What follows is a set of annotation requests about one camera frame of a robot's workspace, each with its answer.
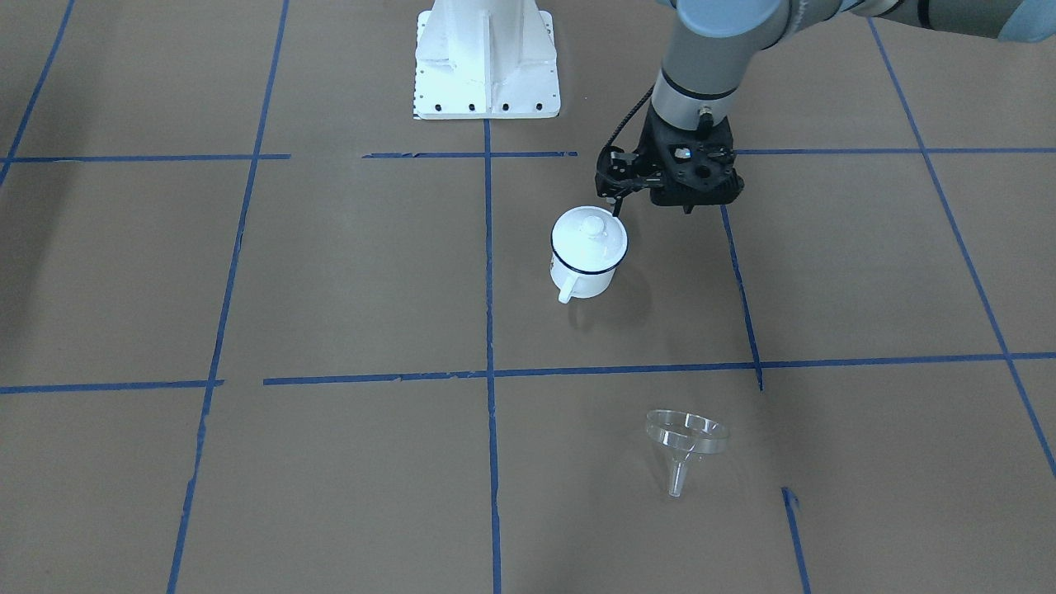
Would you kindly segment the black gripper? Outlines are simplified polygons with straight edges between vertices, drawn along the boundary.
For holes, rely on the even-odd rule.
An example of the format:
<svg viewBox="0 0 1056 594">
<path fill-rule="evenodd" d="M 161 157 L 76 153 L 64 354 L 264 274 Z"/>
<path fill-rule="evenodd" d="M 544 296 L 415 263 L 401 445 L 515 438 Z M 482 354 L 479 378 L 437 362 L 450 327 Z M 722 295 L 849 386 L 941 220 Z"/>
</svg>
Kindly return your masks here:
<svg viewBox="0 0 1056 594">
<path fill-rule="evenodd" d="M 596 194 L 611 205 L 619 218 L 623 200 L 640 191 L 640 181 L 650 191 L 653 205 L 681 207 L 728 205 L 742 193 L 744 181 L 734 166 L 736 151 L 728 118 L 705 117 L 701 130 L 670 125 L 650 106 L 633 152 L 607 145 L 597 154 Z"/>
</svg>

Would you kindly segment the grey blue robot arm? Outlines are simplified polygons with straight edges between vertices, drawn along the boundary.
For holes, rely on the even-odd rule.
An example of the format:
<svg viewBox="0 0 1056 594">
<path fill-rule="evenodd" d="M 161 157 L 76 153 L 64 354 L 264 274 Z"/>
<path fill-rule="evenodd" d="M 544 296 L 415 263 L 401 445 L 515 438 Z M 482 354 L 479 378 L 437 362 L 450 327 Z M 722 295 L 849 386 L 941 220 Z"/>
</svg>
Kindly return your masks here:
<svg viewBox="0 0 1056 594">
<path fill-rule="evenodd" d="M 1052 1 L 672 1 L 672 36 L 636 148 L 614 140 L 597 154 L 595 188 L 621 214 L 626 196 L 691 214 L 728 205 L 744 188 L 728 116 L 752 59 L 845 12 L 906 26 L 1015 44 L 1054 34 Z"/>
</svg>

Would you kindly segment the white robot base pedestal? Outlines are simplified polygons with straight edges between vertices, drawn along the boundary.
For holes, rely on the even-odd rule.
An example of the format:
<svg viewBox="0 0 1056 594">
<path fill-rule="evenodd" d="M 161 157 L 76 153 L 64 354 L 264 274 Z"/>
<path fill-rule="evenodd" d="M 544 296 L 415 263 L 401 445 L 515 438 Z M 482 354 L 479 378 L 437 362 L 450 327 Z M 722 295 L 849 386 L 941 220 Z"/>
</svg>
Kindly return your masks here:
<svg viewBox="0 0 1056 594">
<path fill-rule="evenodd" d="M 529 120 L 561 112 L 554 19 L 535 1 L 435 1 L 419 12 L 412 116 Z"/>
</svg>

